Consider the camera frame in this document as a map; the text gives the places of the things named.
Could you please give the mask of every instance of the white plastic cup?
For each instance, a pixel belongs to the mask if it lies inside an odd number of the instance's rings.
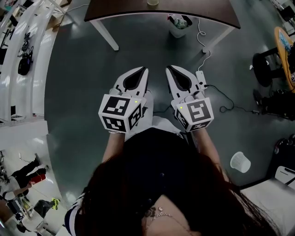
[[[152,6],[157,5],[158,3],[159,3],[159,0],[147,0],[147,4]]]
[[[242,173],[246,173],[251,166],[251,162],[247,157],[244,156],[242,152],[237,152],[233,155],[233,157],[230,160],[230,166],[233,169],[236,169]]]

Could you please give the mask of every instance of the table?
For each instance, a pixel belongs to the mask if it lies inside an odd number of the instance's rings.
[[[148,5],[147,0],[91,0],[84,21],[90,21],[111,47],[118,51],[118,44],[106,30],[101,20],[122,15],[148,13],[182,14],[206,18],[227,25],[228,27],[222,34],[215,36],[203,48],[204,53],[209,52],[234,28],[241,28],[229,0],[159,0],[159,4],[156,6]]]
[[[253,56],[253,68],[256,78],[262,86],[268,87],[271,84],[272,79],[286,76],[288,86],[290,90],[292,90],[292,92],[294,93],[295,75],[293,73],[292,78],[291,72],[289,70],[288,52],[286,51],[284,45],[280,41],[280,32],[283,34],[288,43],[290,45],[293,45],[293,42],[288,36],[288,34],[282,28],[276,27],[274,30],[274,35],[277,47],[268,50],[264,53],[256,53]],[[273,54],[277,54],[280,57],[283,66],[282,68],[271,70],[270,66],[267,64],[265,57]]]

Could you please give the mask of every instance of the person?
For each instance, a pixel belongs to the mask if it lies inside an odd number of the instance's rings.
[[[52,232],[46,228],[47,224],[44,223],[44,218],[50,209],[58,209],[59,202],[59,199],[56,198],[52,198],[51,202],[39,200],[34,206],[31,214],[24,209],[26,214],[22,221],[17,224],[17,229],[22,233],[26,230],[30,232],[41,232],[42,229],[45,229],[52,234]]]
[[[24,166],[22,169],[14,172],[8,179],[8,184],[1,185],[0,195],[7,201],[13,200],[20,194],[27,195],[29,189],[32,187],[30,181],[32,178],[40,175],[46,174],[45,168],[40,168],[34,173],[28,175],[36,167],[40,166],[40,160],[38,156],[35,157],[34,161],[31,161],[29,164]]]
[[[280,235],[223,171],[205,129],[191,133],[147,111],[131,134],[109,135],[102,163],[65,215],[72,236]]]

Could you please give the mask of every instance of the long dark hair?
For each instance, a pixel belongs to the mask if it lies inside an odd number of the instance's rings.
[[[84,235],[143,235],[142,219],[130,212],[132,192],[123,154],[110,158],[95,170],[82,203]],[[203,236],[277,236],[277,226],[237,186],[224,180],[207,156],[192,158],[187,165],[187,201],[190,201],[192,231]]]

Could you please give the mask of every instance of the white cable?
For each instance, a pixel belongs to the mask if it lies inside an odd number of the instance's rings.
[[[81,6],[77,6],[77,7],[74,7],[74,8],[72,8],[72,9],[68,10],[67,12],[70,12],[70,11],[72,11],[72,10],[74,10],[74,9],[80,8],[80,7],[82,7],[82,6],[88,6],[88,5],[89,5],[89,4],[84,4],[84,5],[81,5]]]
[[[202,43],[202,42],[199,40],[199,34],[201,34],[202,36],[205,36],[205,35],[206,35],[206,33],[205,33],[204,31],[201,31],[201,30],[200,30],[200,18],[199,18],[199,22],[198,22],[198,30],[199,30],[199,32],[198,32],[198,34],[197,34],[197,40],[198,40],[198,42],[199,42],[201,45],[203,45],[204,47],[206,47],[206,45],[205,45],[204,43]],[[210,53],[209,57],[207,57],[207,58],[203,61],[203,64],[199,66],[198,71],[200,71],[200,68],[204,65],[205,61],[206,61],[208,58],[211,57],[212,54],[211,54],[211,51],[210,51],[210,50],[209,50],[209,53]]]

